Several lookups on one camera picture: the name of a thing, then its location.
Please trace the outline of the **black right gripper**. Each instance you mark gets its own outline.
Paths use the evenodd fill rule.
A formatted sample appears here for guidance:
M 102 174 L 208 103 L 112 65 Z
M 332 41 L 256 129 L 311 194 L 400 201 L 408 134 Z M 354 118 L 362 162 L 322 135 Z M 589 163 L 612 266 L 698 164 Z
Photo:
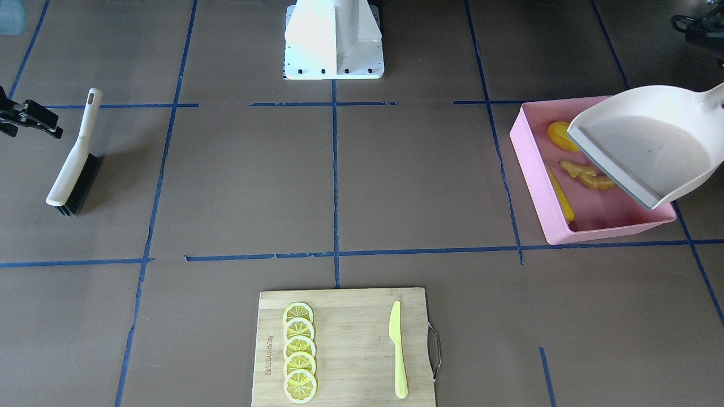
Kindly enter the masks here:
M 1 131 L 16 137 L 18 127 L 32 127 L 60 139 L 64 129 L 58 126 L 58 115 L 31 99 L 17 103 L 8 98 L 1 86 Z

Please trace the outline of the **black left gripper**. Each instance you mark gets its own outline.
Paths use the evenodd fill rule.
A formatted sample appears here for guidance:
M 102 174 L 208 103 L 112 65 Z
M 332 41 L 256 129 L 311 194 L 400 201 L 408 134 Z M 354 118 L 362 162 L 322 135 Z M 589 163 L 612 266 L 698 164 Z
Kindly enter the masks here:
M 722 8 L 714 8 L 700 18 L 674 15 L 671 25 L 685 34 L 687 43 L 693 44 L 713 55 L 717 61 L 723 60 L 723 16 Z

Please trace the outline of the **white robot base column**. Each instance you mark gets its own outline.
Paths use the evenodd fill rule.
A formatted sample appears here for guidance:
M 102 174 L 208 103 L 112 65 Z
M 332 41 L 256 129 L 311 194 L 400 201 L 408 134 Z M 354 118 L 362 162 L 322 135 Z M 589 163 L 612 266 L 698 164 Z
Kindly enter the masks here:
M 380 10 L 368 1 L 297 1 L 286 10 L 286 80 L 375 80 L 385 74 Z

